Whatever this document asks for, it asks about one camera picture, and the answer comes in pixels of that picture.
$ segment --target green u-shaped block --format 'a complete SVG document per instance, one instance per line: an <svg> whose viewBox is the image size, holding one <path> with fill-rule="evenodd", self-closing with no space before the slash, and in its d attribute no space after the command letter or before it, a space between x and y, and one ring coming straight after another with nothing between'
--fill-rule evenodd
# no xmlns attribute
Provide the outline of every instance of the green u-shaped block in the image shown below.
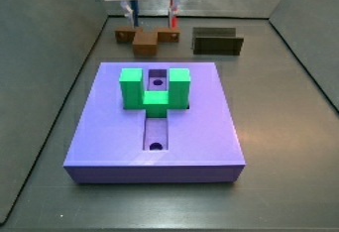
<svg viewBox="0 0 339 232"><path fill-rule="evenodd" d="M144 91L142 68L124 68L119 82L123 108L146 109L147 118L166 118L168 109L188 108L191 85L188 68L170 69L168 91Z"/></svg>

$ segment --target wooden block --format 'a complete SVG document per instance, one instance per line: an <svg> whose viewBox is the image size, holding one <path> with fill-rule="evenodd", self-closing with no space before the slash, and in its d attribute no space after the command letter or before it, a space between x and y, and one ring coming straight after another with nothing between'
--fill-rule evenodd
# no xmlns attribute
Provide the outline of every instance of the wooden block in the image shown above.
<svg viewBox="0 0 339 232"><path fill-rule="evenodd" d="M160 43L179 43L180 29L179 28L156 28L158 42Z"/></svg>
<svg viewBox="0 0 339 232"><path fill-rule="evenodd" d="M139 56L155 56L158 51L158 34L136 32L132 41L132 51Z"/></svg>
<svg viewBox="0 0 339 232"><path fill-rule="evenodd" d="M132 43L135 33L142 32L143 28L136 27L132 29L131 27L119 27L115 30L115 38L118 43Z"/></svg>

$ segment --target hole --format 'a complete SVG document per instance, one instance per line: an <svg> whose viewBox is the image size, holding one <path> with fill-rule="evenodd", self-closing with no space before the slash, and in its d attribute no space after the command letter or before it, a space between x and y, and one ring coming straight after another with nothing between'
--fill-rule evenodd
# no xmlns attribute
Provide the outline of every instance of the hole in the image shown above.
<svg viewBox="0 0 339 232"><path fill-rule="evenodd" d="M163 145L160 143L152 143L150 146L150 150L163 150Z"/></svg>
<svg viewBox="0 0 339 232"><path fill-rule="evenodd" d="M155 85L162 85L163 84L163 80L162 79L155 79L154 80L154 84Z"/></svg>

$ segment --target purple base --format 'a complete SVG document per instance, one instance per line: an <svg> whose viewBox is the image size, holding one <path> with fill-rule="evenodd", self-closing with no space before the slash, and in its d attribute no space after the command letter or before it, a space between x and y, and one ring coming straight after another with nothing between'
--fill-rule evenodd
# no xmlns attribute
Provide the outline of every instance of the purple base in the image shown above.
<svg viewBox="0 0 339 232"><path fill-rule="evenodd" d="M143 110L123 110L120 70L190 68L190 109L168 111L168 147L143 148ZM64 167L79 183L235 181L246 166L215 64L103 63Z"/></svg>

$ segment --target gray wall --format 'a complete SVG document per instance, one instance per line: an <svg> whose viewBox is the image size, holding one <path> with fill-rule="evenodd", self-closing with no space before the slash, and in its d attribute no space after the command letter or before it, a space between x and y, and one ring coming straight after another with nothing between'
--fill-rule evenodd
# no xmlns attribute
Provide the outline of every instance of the gray wall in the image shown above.
<svg viewBox="0 0 339 232"><path fill-rule="evenodd" d="M100 0L0 0L0 223L106 19Z"/></svg>
<svg viewBox="0 0 339 232"><path fill-rule="evenodd" d="M180 16L268 18L280 0L182 0ZM122 15L119 2L106 2L110 15ZM142 0L140 15L167 15L168 0Z"/></svg>
<svg viewBox="0 0 339 232"><path fill-rule="evenodd" d="M282 0L270 21L339 110L339 0Z"/></svg>

